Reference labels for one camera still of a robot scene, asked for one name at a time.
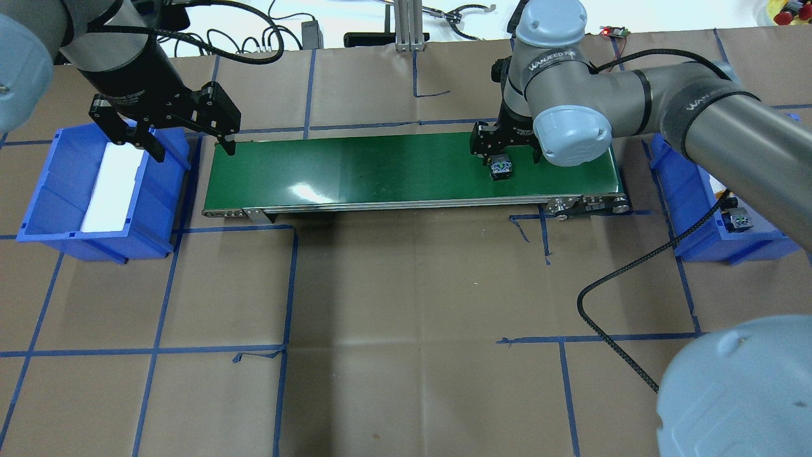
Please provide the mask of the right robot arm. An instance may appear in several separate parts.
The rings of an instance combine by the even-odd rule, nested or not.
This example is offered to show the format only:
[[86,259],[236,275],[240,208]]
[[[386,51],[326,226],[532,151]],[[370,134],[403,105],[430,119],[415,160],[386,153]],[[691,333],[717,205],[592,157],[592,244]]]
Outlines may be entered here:
[[513,54],[495,63],[502,88],[497,122],[478,123],[471,153],[493,179],[509,177],[504,149],[529,145],[534,162],[575,167],[606,153],[614,138],[660,133],[685,159],[726,185],[682,234],[586,286],[580,317],[657,394],[662,456],[809,456],[810,316],[753,319],[699,336],[679,351],[661,382],[585,310],[586,295],[676,247],[702,228],[730,194],[810,249],[810,129],[766,105],[720,67],[684,50],[684,63],[611,73],[581,49],[587,23],[578,1],[522,1],[507,31]]

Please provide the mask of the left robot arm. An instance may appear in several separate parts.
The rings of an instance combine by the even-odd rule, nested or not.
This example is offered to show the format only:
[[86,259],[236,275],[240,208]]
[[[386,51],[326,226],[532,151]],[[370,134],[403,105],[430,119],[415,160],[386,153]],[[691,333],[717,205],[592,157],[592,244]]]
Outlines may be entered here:
[[154,130],[181,127],[235,153],[240,110],[217,82],[186,87],[130,1],[3,1],[1,20],[2,133],[29,121],[63,55],[95,88],[89,117],[114,144],[162,162]]

